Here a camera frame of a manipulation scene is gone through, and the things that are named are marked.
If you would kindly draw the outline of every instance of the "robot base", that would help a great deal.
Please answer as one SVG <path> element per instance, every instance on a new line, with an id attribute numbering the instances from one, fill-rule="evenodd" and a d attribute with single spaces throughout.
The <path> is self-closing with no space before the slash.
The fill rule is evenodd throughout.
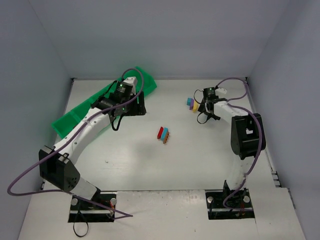
<path id="1" fill-rule="evenodd" d="M 223 205 L 225 194 L 222 190 L 205 191 L 205 198 L 209 220 L 255 218 L 248 190 L 240 190 L 235 197 L 230 198 L 226 203 L 231 208 L 242 210 L 231 210 L 229 208 L 225 208 Z"/>
<path id="2" fill-rule="evenodd" d="M 111 208 L 110 201 L 116 197 L 115 192 L 101 192 L 100 203 Z M 72 197 L 68 223 L 113 223 L 113 217 L 114 213 L 105 208 Z"/>

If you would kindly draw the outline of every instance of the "stack of blocks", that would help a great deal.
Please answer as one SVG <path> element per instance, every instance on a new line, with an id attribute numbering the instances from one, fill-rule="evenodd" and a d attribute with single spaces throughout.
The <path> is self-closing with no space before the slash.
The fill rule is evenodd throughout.
<path id="1" fill-rule="evenodd" d="M 188 97 L 186 104 L 190 106 L 189 109 L 194 113 L 198 110 L 199 104 L 193 98 Z"/>
<path id="2" fill-rule="evenodd" d="M 160 139 L 163 142 L 163 144 L 165 144 L 168 141 L 169 134 L 170 133 L 169 133 L 168 128 L 166 128 L 166 127 L 164 128 L 162 126 L 162 127 L 160 127 L 157 138 Z"/>

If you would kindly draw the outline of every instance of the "gray backdrop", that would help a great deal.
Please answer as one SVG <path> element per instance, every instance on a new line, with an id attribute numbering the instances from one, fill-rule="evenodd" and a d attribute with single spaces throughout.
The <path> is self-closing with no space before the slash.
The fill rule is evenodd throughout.
<path id="1" fill-rule="evenodd" d="M 292 0 L 250 77 L 280 181 L 308 240 L 320 239 L 320 1 Z"/>
<path id="2" fill-rule="evenodd" d="M 9 183 L 51 145 L 50 123 L 64 110 L 70 79 L 28 0 L 0 2 L 0 239 L 18 238 L 30 197 Z M 14 188 L 38 190 L 39 169 Z"/>
<path id="3" fill-rule="evenodd" d="M 289 0 L 30 0 L 72 77 L 248 76 Z"/>

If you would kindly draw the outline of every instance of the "green container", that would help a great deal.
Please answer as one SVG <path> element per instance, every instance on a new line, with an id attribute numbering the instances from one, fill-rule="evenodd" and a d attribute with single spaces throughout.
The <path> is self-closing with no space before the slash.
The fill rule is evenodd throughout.
<path id="1" fill-rule="evenodd" d="M 135 68 L 138 69 L 143 75 L 143 78 L 144 78 L 143 92 L 144 92 L 144 96 L 147 96 L 153 90 L 156 89 L 156 87 L 157 87 L 156 82 L 151 75 L 149 75 L 147 72 L 142 70 L 140 67 L 136 66 Z M 136 86 L 136 90 L 138 92 L 141 88 L 141 83 L 142 83 L 140 74 L 137 71 L 130 70 L 124 75 L 124 79 L 126 79 L 128 77 L 136 77 L 138 79 L 138 83 Z M 71 130 L 78 123 L 80 123 L 81 120 L 85 117 L 85 115 L 88 113 L 88 111 L 91 107 L 91 104 L 93 104 L 98 99 L 98 97 L 101 96 L 108 89 L 108 87 L 110 85 L 111 85 L 111 83 L 108 86 L 106 86 L 105 88 L 98 91 L 96 94 L 94 94 L 90 98 L 88 98 L 87 100 L 85 100 L 84 102 L 82 102 L 81 104 L 79 104 L 78 106 L 76 106 L 71 111 L 67 112 L 61 118 L 59 118 L 58 120 L 53 122 L 51 125 L 52 125 L 53 129 L 56 131 L 56 133 L 62 139 L 65 136 L 67 136 L 71 132 Z M 116 84 L 114 84 L 112 86 L 112 88 L 110 89 L 110 92 L 113 93 L 115 91 L 115 89 L 116 89 Z"/>

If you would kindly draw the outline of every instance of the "white table surface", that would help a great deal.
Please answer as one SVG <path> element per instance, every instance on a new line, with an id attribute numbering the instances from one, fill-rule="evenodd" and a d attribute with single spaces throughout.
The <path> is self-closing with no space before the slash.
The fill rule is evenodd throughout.
<path id="1" fill-rule="evenodd" d="M 110 82 L 76 80 L 66 111 Z M 117 209 L 134 214 L 114 223 L 90 223 L 86 239 L 303 240 L 288 190 L 275 188 L 264 151 L 247 182 L 256 218 L 208 220 L 204 190 L 221 189 L 228 176 L 231 127 L 223 120 L 198 124 L 186 101 L 196 89 L 214 87 L 218 80 L 156 83 L 158 88 L 145 99 L 147 114 L 124 117 L 117 132 L 104 130 L 76 164 L 81 176 L 101 190 L 119 191 Z M 244 92 L 236 80 L 223 87 L 226 98 Z M 250 109 L 248 98 L 234 103 Z M 157 140 L 161 126 L 170 131 L 166 145 Z M 67 223 L 70 200 L 65 193 L 32 196 L 19 240 L 77 239 Z"/>

